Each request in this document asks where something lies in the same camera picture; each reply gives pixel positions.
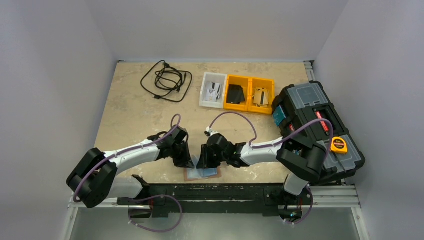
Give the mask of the pink leather card holder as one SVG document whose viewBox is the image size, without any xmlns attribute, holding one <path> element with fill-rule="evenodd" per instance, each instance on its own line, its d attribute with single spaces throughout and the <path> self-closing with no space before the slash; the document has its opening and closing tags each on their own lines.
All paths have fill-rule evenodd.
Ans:
<svg viewBox="0 0 424 240">
<path fill-rule="evenodd" d="M 206 179 L 221 178 L 222 172 L 221 168 L 185 168 L 184 169 L 184 181 L 198 181 Z"/>
</svg>

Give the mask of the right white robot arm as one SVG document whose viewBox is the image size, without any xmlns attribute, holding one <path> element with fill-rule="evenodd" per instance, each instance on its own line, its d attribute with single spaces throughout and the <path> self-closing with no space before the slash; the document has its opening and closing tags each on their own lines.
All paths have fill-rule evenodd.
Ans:
<svg viewBox="0 0 424 240">
<path fill-rule="evenodd" d="M 283 137 L 260 145 L 246 142 L 232 143 L 222 134 L 211 135 L 201 146 L 197 169 L 213 169 L 227 163 L 234 168 L 250 167 L 259 163 L 280 163 L 290 171 L 280 196 L 288 204 L 300 198 L 310 183 L 321 178 L 328 149 L 307 137 Z"/>
</svg>

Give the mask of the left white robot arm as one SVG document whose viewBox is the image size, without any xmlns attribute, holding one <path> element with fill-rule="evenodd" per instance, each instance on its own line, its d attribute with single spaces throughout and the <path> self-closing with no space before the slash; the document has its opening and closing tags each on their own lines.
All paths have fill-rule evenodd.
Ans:
<svg viewBox="0 0 424 240">
<path fill-rule="evenodd" d="M 188 145 L 186 129 L 174 126 L 168 132 L 151 135 L 142 142 L 114 151 L 92 148 L 66 179 L 74 192 L 74 201 L 94 208 L 106 199 L 128 198 L 138 205 L 149 199 L 142 177 L 119 175 L 139 165 L 171 158 L 177 168 L 195 167 Z"/>
</svg>

